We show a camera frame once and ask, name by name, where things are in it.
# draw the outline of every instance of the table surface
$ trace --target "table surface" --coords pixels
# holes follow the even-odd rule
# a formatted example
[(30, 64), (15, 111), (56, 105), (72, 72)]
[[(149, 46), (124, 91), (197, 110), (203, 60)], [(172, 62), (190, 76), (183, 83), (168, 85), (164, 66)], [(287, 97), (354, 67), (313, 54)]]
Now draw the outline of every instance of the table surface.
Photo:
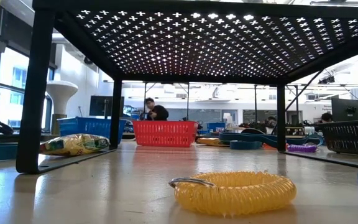
[[(50, 160), (54, 157), (40, 157)], [(200, 172), (253, 170), (291, 178), (292, 205), (248, 217), (211, 217), (182, 209), (167, 182)], [(0, 223), (358, 223), (358, 169), (223, 147), (120, 149), (42, 175), (19, 175), (0, 162)]]

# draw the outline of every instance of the dark hair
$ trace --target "dark hair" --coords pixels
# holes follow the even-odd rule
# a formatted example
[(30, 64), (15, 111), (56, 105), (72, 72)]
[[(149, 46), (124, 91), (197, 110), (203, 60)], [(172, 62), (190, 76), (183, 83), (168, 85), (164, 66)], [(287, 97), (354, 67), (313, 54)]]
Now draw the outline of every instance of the dark hair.
[(270, 116), (270, 117), (268, 117), (267, 119), (268, 119), (268, 120), (271, 120), (271, 119), (272, 119), (272, 120), (274, 120), (274, 121), (277, 121), (277, 119), (276, 119), (275, 117), (273, 117), (273, 116)]
[(146, 100), (144, 100), (144, 103), (148, 103), (148, 102), (154, 103), (154, 100), (152, 98), (147, 98)]
[(330, 114), (330, 113), (323, 113), (323, 114), (321, 115), (321, 120), (322, 120), (322, 121), (330, 122), (330, 121), (333, 120), (333, 115)]

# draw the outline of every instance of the yellow coiled keychain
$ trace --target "yellow coiled keychain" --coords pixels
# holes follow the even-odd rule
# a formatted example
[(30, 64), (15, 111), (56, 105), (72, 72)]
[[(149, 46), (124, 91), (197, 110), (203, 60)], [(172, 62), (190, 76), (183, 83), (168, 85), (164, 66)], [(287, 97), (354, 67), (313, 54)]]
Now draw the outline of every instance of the yellow coiled keychain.
[(275, 210), (295, 198), (293, 182), (263, 172), (212, 172), (169, 182), (185, 209), (210, 215), (248, 215)]

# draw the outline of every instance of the computer monitor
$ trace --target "computer monitor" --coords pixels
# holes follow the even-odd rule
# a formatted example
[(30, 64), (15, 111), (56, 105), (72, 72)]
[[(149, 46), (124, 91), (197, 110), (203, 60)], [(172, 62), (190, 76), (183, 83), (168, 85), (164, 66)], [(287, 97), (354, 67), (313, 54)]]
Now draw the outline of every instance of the computer monitor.
[(332, 98), (333, 121), (358, 121), (358, 100)]
[[(89, 115), (90, 116), (104, 116), (104, 105), (107, 103), (106, 115), (111, 116), (111, 108), (112, 108), (112, 96), (91, 96), (91, 104), (89, 107)], [(121, 97), (120, 102), (120, 113), (119, 116), (122, 117), (124, 113), (124, 97)]]

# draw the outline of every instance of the person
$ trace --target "person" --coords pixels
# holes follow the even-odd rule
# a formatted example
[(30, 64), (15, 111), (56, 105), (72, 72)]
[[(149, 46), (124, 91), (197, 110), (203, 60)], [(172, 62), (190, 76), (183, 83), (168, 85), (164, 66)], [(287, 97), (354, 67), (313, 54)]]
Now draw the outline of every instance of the person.
[(333, 115), (330, 113), (323, 113), (321, 115), (321, 122), (324, 123), (331, 123), (333, 121)]
[(149, 121), (166, 121), (169, 117), (169, 113), (167, 109), (165, 109), (161, 105), (155, 105), (154, 100), (152, 98), (147, 98), (144, 103), (146, 107), (150, 110), (147, 119)]

